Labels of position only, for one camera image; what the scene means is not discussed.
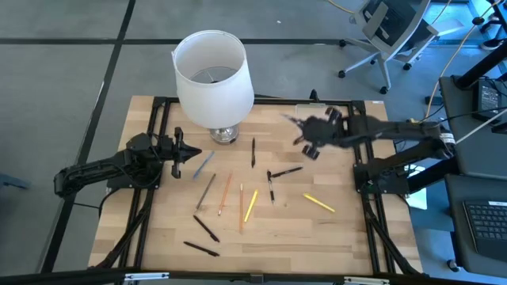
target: orange pencil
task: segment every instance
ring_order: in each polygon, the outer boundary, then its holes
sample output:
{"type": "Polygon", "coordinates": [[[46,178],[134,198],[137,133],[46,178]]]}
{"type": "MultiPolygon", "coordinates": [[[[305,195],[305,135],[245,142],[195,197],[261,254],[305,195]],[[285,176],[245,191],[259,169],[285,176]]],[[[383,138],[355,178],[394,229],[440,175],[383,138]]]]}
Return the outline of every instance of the orange pencil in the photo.
{"type": "Polygon", "coordinates": [[[227,197],[227,191],[229,191],[229,184],[231,183],[231,178],[232,178],[232,171],[231,171],[231,174],[229,174],[229,179],[227,179],[227,185],[225,186],[225,190],[223,191],[222,203],[220,203],[220,207],[219,207],[219,215],[222,214],[222,208],[223,208],[223,205],[225,204],[225,197],[227,197]]]}
{"type": "Polygon", "coordinates": [[[243,184],[239,185],[239,233],[243,233],[243,184]]]}

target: chair wheel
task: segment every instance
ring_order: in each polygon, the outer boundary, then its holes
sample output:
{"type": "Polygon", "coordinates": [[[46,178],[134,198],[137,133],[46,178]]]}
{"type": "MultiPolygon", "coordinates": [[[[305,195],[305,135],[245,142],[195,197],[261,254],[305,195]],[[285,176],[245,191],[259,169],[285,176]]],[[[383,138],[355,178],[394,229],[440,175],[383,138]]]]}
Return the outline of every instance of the chair wheel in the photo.
{"type": "Polygon", "coordinates": [[[452,272],[459,272],[459,267],[456,264],[455,260],[447,260],[446,263],[447,263],[447,267],[449,267],[449,269],[451,269],[452,272]]]}

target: black pen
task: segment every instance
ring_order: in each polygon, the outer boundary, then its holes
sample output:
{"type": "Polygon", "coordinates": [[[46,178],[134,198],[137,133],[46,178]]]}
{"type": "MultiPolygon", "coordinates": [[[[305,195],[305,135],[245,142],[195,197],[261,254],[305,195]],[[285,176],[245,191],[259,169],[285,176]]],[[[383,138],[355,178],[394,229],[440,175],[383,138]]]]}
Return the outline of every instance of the black pen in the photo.
{"type": "Polygon", "coordinates": [[[194,215],[193,218],[200,224],[200,226],[202,226],[204,228],[204,230],[206,230],[208,232],[210,237],[212,237],[213,241],[220,242],[220,240],[208,229],[208,227],[206,225],[204,225],[203,222],[200,221],[199,218],[197,218],[196,215],[194,215]]]}
{"type": "Polygon", "coordinates": [[[252,168],[255,166],[255,138],[252,139],[252,168]]]}
{"type": "Polygon", "coordinates": [[[190,247],[193,247],[194,249],[199,249],[200,251],[204,251],[205,253],[213,256],[213,257],[219,257],[220,255],[214,251],[211,251],[209,249],[205,249],[204,247],[200,247],[198,245],[194,245],[193,243],[191,242],[188,242],[188,241],[183,241],[184,244],[190,246],[190,247]]]}
{"type": "Polygon", "coordinates": [[[275,204],[275,193],[273,193],[273,183],[271,183],[271,171],[268,170],[269,194],[271,195],[271,203],[275,204]]]}
{"type": "Polygon", "coordinates": [[[271,177],[272,177],[272,178],[280,177],[280,176],[282,176],[282,175],[284,175],[284,174],[293,173],[293,172],[298,171],[298,170],[301,170],[301,169],[303,169],[303,167],[302,167],[302,166],[300,166],[300,167],[296,167],[296,168],[293,168],[293,169],[289,169],[289,170],[282,171],[282,172],[280,172],[280,173],[275,173],[275,174],[273,174],[271,177]]]}

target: lamp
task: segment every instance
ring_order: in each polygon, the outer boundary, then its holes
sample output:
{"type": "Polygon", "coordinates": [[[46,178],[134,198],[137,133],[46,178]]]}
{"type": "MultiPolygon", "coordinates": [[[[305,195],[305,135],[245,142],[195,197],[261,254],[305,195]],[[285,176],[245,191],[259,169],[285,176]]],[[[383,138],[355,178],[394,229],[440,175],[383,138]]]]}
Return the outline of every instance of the lamp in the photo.
{"type": "Polygon", "coordinates": [[[228,32],[196,32],[178,44],[173,63],[183,112],[216,142],[233,143],[254,104],[241,41],[228,32]]]}

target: gray pencil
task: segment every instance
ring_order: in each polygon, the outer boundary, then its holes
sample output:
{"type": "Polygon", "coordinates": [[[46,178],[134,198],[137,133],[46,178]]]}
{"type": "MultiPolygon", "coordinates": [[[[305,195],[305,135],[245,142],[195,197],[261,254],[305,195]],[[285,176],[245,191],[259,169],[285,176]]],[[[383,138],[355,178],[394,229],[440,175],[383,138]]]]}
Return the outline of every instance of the gray pencil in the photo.
{"type": "Polygon", "coordinates": [[[212,186],[213,179],[215,179],[216,173],[213,173],[213,176],[211,180],[208,183],[208,186],[206,186],[206,190],[204,190],[203,195],[200,197],[199,203],[197,203],[196,211],[199,210],[200,204],[203,203],[204,197],[206,196],[206,193],[208,193],[209,187],[212,186]]]}

